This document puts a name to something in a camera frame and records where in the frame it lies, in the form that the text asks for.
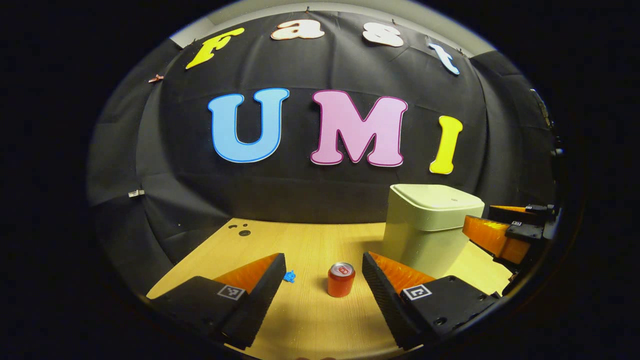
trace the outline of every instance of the black fabric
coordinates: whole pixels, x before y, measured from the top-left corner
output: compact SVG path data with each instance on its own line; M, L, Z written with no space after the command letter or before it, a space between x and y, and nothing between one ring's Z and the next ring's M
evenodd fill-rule
M531 84L497 51L477 55L471 62L487 109L487 153L477 187L477 196L486 204L485 214L489 205L553 203L550 152L554 136Z
M278 24L294 19L319 21L324 36L270 39ZM528 83L512 64L493 53L471 61L402 26L394 27L403 46L372 44L362 36L366 22L385 23L354 13L283 13L221 30L181 51L164 43L128 75L100 118L90 154L92 204L144 189L140 202L149 226L176 264L232 217L384 222L389 186L397 183L444 184L478 195L487 205L551 202L550 170L541 162L550 147L540 145L548 131ZM204 41L240 27L244 32L212 59L185 70ZM459 76L445 69L430 42L452 56ZM164 79L148 84L156 73ZM208 102L242 94L237 135L253 142L261 133L253 95L271 87L290 91L278 149L256 163L218 156ZM312 94L327 89L346 91L363 117L381 96L408 103L400 167L376 167L366 158L354 164L348 156L338 165L311 162L320 130ZM463 123L449 175L429 171L442 135L441 115ZM341 139L338 149L346 154Z
M93 131L87 161L87 195L91 206L140 186L135 149L138 126L153 78L180 52L167 39L142 59L122 80L104 106Z
M293 19L319 21L324 36L270 39L278 24ZM141 132L148 136L139 143L138 170L149 197L154 192L145 183L159 181L163 174L171 183L157 191L192 193L230 217L357 223L385 221L392 184L446 184L473 192L484 156L486 110L469 60L452 47L402 26L396 28L406 45L370 44L362 38L362 25L370 21L381 22L339 12L284 13L252 20L211 35L244 28L244 33L215 51L213 59L189 70L184 69L186 64L208 38L187 46L154 89L143 114ZM459 76L444 68L429 42L440 44L453 56ZM217 96L242 94L238 138L256 141L261 132L260 105L253 94L269 87L290 91L282 105L282 137L276 152L262 161L242 164L218 156L212 146L207 103ZM325 89L346 91L363 117L381 96L406 101L409 108L401 137L404 163L396 168L375 167L365 159L354 164L346 156L339 165L313 164L309 156L317 149L320 111L312 94ZM454 156L456 168L446 176L428 170L442 134L441 115L455 117L464 126ZM346 153L341 140L339 150ZM162 239L169 233L158 235Z
M94 206L91 212L97 239L132 290L146 294L171 270L140 198L124 195Z

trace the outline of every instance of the letter m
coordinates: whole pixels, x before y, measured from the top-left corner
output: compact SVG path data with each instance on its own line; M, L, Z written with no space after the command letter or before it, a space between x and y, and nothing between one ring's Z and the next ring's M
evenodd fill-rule
M408 107L406 102L383 96L362 120L346 92L321 90L314 93L313 100L320 104L320 140L318 150L311 154L311 161L319 165L340 163L344 157L338 151L340 134L352 162L362 159L375 136L373 151L367 156L367 161L379 167L402 165L400 128L402 115Z

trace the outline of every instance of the soda can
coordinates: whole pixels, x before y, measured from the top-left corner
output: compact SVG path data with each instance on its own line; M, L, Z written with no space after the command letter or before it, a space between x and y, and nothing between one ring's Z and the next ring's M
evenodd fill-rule
M351 264L335 263L329 268L326 292L333 297L349 295L356 277L356 271Z

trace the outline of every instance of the letter u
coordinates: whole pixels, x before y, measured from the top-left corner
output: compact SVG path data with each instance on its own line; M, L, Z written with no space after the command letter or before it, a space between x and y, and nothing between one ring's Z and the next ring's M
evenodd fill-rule
M262 133L253 143L241 142L236 132L237 107L244 96L229 94L209 101L211 138L218 155L234 163L253 163L273 154L280 145L282 101L288 97L284 88L267 88L253 95L262 108Z

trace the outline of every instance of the wooden table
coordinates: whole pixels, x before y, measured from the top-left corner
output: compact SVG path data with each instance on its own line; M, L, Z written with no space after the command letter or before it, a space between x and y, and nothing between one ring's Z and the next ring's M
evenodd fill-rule
M240 236L243 230L251 234ZM384 230L385 223L286 224L234 218L160 279L147 297L154 299L196 275L213 279L283 252L295 283L280 285L253 345L244 352L265 360L386 359L403 350L362 276L362 253L380 253ZM338 261L356 270L351 293L343 298L326 293L327 271ZM448 275L493 293L507 285L511 272L469 242Z

